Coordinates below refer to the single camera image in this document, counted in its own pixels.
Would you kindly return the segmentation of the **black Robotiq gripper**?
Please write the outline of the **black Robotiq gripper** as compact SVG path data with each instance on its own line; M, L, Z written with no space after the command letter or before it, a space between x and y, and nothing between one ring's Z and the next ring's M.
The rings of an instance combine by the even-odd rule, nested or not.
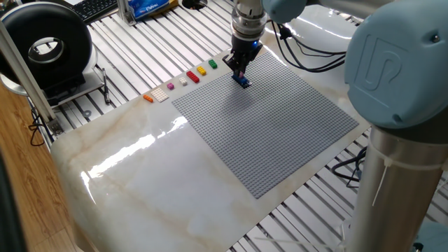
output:
M244 75L247 66L257 57L262 47L263 44L259 40L245 41L232 36L231 54L224 56L223 61L234 75Z

